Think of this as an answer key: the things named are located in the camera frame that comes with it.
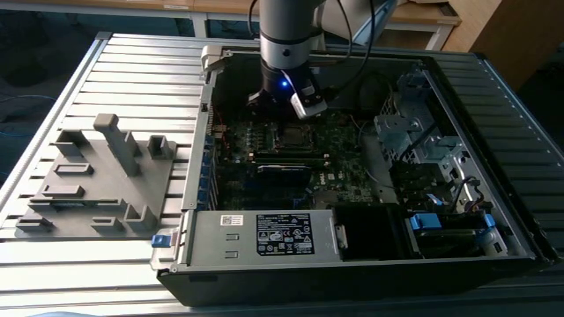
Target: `blue plastic clip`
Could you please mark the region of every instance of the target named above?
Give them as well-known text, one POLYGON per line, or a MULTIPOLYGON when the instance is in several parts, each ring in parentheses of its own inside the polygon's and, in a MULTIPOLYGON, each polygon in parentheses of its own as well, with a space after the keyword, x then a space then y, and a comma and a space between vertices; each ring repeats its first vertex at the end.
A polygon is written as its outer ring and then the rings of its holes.
POLYGON ((439 216, 436 213, 419 213, 409 218, 413 230, 440 229, 439 216))
POLYGON ((484 220, 485 220, 487 227, 493 228, 495 227, 495 219, 493 219, 493 217, 489 213, 485 214, 484 220))
POLYGON ((435 196, 433 194, 427 194, 427 196, 431 198, 431 200, 433 201, 433 203, 437 206, 441 206, 443 205, 443 201, 437 198, 437 196, 435 196))
POLYGON ((169 248, 171 240, 171 236, 167 236, 165 234, 156 234, 155 236, 152 236, 151 246, 153 248, 169 248))

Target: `wooden cabinet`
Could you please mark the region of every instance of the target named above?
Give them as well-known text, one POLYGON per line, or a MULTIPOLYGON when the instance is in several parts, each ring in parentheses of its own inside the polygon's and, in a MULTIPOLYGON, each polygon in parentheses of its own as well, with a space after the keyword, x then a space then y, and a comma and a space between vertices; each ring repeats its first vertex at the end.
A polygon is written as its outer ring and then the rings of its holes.
POLYGON ((463 23, 444 51, 481 52, 516 90, 564 42, 564 0, 449 0, 463 23))

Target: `blue latch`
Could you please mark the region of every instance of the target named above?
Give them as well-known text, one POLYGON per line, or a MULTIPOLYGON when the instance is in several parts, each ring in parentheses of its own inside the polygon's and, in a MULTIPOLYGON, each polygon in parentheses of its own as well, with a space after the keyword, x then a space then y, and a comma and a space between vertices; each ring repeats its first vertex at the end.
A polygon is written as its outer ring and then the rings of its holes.
POLYGON ((201 158, 201 162, 208 165, 212 162, 212 152, 209 150, 204 150, 204 157, 201 158))
POLYGON ((200 169, 201 177, 209 177, 209 167, 203 166, 200 169))
POLYGON ((204 139, 204 149, 209 150, 212 148, 213 140, 215 140, 215 138, 211 135, 207 135, 205 136, 205 139, 204 139))
POLYGON ((487 227, 493 228, 495 227, 495 219, 493 219, 493 216, 489 213, 485 214, 484 220, 485 220, 487 227))
POLYGON ((199 189, 205 190, 205 191, 209 189, 209 179, 208 178, 200 178, 199 189))
POLYGON ((436 213, 419 213, 409 218, 413 230, 440 229, 439 216, 436 213))
POLYGON ((171 236, 165 234, 156 234, 151 239, 151 246, 153 248, 169 248, 171 247, 171 236))
POLYGON ((208 191, 207 190, 199 190, 197 192, 197 202, 205 203, 208 200, 208 191))

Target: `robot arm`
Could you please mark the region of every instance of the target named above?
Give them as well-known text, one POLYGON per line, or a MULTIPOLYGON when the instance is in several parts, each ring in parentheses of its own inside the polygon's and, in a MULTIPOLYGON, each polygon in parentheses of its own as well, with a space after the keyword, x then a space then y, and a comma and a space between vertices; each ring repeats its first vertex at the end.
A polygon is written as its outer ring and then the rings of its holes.
MULTIPOLYGON (((371 3, 376 10, 373 30, 376 38, 384 29, 397 1, 341 1, 355 29, 351 40, 365 44, 371 33, 371 3)), ((316 10, 320 17, 317 24, 341 35, 339 30, 347 30, 347 24, 336 0, 328 0, 327 3, 324 0, 263 0, 260 2, 263 87, 260 92, 251 96, 249 103, 271 108, 284 108, 291 103, 301 120, 327 109, 321 88, 308 64, 311 37, 316 35, 317 30, 313 27, 316 10)))

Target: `warning label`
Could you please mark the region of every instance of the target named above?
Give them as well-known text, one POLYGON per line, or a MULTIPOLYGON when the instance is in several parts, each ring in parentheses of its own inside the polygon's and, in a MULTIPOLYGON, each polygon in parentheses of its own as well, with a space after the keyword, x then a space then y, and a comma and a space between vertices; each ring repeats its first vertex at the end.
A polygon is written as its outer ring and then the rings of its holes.
POLYGON ((260 256, 315 254, 309 214, 256 215, 256 252, 260 256))

